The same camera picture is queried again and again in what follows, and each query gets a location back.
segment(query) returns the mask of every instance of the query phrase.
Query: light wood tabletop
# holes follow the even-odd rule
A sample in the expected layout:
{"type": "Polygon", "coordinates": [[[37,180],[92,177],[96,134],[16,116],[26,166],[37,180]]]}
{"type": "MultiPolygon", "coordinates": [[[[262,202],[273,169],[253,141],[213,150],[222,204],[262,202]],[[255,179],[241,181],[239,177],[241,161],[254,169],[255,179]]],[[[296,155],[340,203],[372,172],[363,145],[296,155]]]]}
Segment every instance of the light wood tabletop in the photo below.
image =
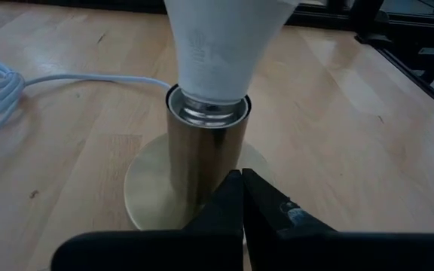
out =
{"type": "MultiPolygon", "coordinates": [[[[246,140],[285,194],[337,230],[434,232],[434,101],[354,33],[283,28],[255,71],[246,140]]],[[[0,3],[0,61],[174,84],[167,17],[0,3]]],[[[47,269],[68,238],[133,229],[123,180],[166,132],[164,90],[52,81],[0,130],[0,270],[47,269]]]]}

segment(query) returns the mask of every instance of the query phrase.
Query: light bulb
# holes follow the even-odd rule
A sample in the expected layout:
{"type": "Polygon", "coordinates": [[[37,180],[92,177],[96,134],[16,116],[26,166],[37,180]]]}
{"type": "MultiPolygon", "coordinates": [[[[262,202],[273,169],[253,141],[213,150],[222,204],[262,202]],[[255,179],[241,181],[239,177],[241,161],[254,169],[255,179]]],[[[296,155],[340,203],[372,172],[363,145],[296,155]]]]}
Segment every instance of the light bulb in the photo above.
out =
{"type": "Polygon", "coordinates": [[[165,0],[183,94],[233,105],[247,94],[264,49],[300,0],[165,0]]]}

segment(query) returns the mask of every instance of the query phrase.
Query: wooden table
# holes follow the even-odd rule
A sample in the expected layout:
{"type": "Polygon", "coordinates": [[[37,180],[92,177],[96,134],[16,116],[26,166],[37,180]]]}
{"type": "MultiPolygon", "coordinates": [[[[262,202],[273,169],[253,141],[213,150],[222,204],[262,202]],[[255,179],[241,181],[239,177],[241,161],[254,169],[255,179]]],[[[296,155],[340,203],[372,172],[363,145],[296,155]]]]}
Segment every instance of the wooden table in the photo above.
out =
{"type": "MultiPolygon", "coordinates": [[[[434,101],[353,36],[285,27],[252,80],[246,140],[277,188],[337,230],[434,232],[434,101]]],[[[26,78],[177,79],[161,15],[1,3],[0,61],[26,78]]],[[[71,236],[132,229],[124,174],[165,132],[158,87],[29,87],[0,131],[0,270],[47,269],[71,236]]]]}

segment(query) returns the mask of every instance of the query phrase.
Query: lamp base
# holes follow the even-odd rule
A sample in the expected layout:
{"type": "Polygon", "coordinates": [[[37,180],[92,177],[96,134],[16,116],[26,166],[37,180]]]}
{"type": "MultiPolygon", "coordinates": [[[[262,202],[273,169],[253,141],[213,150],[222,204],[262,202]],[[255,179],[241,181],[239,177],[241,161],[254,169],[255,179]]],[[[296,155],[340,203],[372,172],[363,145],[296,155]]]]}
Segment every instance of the lamp base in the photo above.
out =
{"type": "MultiPolygon", "coordinates": [[[[139,230],[176,230],[194,216],[195,206],[178,196],[170,183],[168,135],[148,143],[130,164],[124,182],[127,213],[139,230]]],[[[253,146],[243,143],[237,168],[254,169],[273,182],[265,158],[253,146]]]]}

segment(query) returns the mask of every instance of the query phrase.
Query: white cable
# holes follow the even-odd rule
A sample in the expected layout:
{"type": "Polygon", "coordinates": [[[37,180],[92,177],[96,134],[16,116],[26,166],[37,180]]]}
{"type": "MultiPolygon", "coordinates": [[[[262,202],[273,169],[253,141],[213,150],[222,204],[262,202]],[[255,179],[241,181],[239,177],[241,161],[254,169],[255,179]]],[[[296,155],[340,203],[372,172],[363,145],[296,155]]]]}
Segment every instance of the white cable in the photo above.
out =
{"type": "Polygon", "coordinates": [[[0,114],[2,115],[0,118],[0,128],[9,119],[11,114],[13,114],[25,87],[45,81],[60,79],[146,83],[159,85],[165,88],[165,90],[170,88],[169,84],[153,78],[124,75],[62,74],[44,76],[42,78],[25,81],[22,75],[0,63],[0,114]]]}

